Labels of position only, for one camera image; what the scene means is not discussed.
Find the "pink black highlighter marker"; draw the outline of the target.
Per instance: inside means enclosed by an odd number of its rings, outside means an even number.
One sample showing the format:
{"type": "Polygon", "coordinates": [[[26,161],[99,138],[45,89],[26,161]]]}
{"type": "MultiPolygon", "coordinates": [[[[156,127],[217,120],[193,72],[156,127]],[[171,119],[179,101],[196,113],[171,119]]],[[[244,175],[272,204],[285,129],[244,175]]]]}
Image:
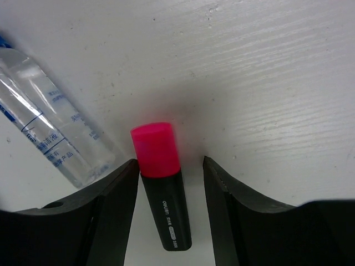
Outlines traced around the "pink black highlighter marker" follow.
{"type": "Polygon", "coordinates": [[[130,134],[163,248],[186,251],[192,238],[173,127],[156,122],[138,126],[130,134]]]}

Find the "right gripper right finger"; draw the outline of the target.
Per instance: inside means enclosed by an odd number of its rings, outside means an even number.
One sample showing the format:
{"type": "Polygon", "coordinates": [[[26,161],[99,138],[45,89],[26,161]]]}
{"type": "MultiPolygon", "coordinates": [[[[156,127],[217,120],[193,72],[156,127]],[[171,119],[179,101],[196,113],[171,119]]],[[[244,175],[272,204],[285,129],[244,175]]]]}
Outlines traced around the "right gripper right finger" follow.
{"type": "Polygon", "coordinates": [[[216,265],[353,265],[354,200],[292,206],[203,161],[216,265]]]}

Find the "small blue capped glue bottle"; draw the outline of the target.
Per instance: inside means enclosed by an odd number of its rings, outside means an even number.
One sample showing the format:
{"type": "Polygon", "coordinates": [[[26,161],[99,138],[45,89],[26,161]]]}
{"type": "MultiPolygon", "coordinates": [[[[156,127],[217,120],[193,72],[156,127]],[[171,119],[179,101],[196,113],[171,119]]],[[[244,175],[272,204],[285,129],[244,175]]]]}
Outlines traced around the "small blue capped glue bottle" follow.
{"type": "Polygon", "coordinates": [[[106,176],[115,155],[26,54],[1,39],[1,112],[75,187],[106,176]]]}

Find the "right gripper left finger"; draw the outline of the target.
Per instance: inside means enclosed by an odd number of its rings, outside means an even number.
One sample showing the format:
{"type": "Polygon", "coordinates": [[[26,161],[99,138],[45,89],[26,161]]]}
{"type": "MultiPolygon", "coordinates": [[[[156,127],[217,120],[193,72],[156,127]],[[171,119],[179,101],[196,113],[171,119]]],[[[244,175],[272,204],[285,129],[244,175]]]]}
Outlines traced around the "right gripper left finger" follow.
{"type": "Polygon", "coordinates": [[[43,208],[2,211],[1,264],[123,265],[138,179],[132,159],[43,208]]]}

